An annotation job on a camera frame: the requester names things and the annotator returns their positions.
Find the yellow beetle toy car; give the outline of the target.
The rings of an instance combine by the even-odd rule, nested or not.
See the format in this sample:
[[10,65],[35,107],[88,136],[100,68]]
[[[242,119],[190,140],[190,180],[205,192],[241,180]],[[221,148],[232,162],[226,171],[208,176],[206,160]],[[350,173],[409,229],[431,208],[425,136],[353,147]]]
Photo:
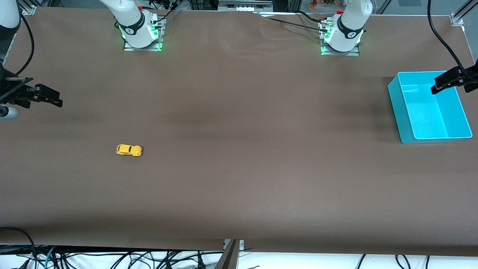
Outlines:
[[119,144],[116,147],[115,153],[130,157],[140,157],[143,153],[143,148],[140,145]]

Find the teal plastic bin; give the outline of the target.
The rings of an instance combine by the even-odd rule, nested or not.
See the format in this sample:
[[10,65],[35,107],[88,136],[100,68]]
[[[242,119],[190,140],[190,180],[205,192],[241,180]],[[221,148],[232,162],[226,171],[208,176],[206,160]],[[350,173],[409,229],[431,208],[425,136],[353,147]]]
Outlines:
[[456,87],[432,94],[443,71],[399,72],[388,92],[403,144],[449,143],[473,136]]

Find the brown table cover sheet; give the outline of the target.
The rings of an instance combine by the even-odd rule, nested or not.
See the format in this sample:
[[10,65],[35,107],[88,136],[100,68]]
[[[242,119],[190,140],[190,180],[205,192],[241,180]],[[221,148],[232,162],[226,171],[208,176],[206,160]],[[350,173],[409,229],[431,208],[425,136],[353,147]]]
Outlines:
[[[473,138],[400,142],[387,86],[454,61],[425,16],[369,18],[360,55],[254,13],[181,12],[127,52],[107,9],[43,7],[22,72],[61,94],[0,120],[0,227],[36,244],[478,256]],[[140,145],[140,157],[115,153]]]

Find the grey box with white plugs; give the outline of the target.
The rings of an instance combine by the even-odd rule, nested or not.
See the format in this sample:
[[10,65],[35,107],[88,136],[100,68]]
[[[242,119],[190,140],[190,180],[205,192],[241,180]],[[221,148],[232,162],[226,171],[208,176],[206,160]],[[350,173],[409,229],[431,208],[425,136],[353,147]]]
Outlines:
[[217,10],[273,12],[273,0],[217,0]]

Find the aluminium frame profile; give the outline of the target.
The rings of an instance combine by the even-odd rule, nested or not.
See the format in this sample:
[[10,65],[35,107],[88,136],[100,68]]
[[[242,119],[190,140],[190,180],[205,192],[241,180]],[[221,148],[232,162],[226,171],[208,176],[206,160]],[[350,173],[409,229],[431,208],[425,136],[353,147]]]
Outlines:
[[478,0],[466,0],[461,7],[450,14],[449,17],[452,26],[462,26],[464,17],[475,7],[478,7]]
[[41,5],[37,0],[17,0],[19,8],[23,16],[32,16],[35,14],[38,5]]

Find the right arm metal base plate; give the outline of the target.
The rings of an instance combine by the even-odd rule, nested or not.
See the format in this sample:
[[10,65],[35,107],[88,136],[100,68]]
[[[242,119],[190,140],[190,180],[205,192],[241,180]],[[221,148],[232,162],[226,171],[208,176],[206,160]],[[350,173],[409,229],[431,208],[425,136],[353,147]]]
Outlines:
[[146,32],[148,33],[146,37],[147,41],[150,41],[150,44],[147,44],[144,47],[133,47],[130,43],[124,39],[124,35],[122,36],[124,39],[124,51],[143,51],[143,52],[160,52],[162,51],[163,42],[164,42],[164,35],[166,29],[166,20],[162,20],[153,24],[152,26],[148,26]]

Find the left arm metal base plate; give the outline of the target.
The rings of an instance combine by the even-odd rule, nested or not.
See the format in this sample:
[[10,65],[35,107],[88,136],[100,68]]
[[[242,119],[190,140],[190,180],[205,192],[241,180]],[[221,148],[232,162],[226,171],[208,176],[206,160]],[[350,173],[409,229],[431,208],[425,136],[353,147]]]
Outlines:
[[321,30],[326,30],[326,32],[321,32],[320,36],[320,46],[321,46],[321,55],[323,56],[359,56],[360,50],[358,44],[348,52],[340,52],[333,49],[330,44],[328,44],[325,39],[329,37],[330,31],[332,30],[332,23],[326,22],[325,20],[321,20],[321,22],[317,23],[318,28]]

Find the small metal bracket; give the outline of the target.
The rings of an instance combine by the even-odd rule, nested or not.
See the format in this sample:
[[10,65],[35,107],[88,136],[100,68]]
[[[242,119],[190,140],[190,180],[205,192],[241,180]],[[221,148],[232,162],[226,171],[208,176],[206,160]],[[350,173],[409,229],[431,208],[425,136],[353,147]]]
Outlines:
[[[232,239],[225,239],[223,241],[223,250],[226,250],[226,248],[228,247],[229,243],[232,242]],[[244,243],[244,240],[238,240],[238,242],[240,243],[240,247],[239,247],[239,251],[244,251],[245,250],[245,243]]]

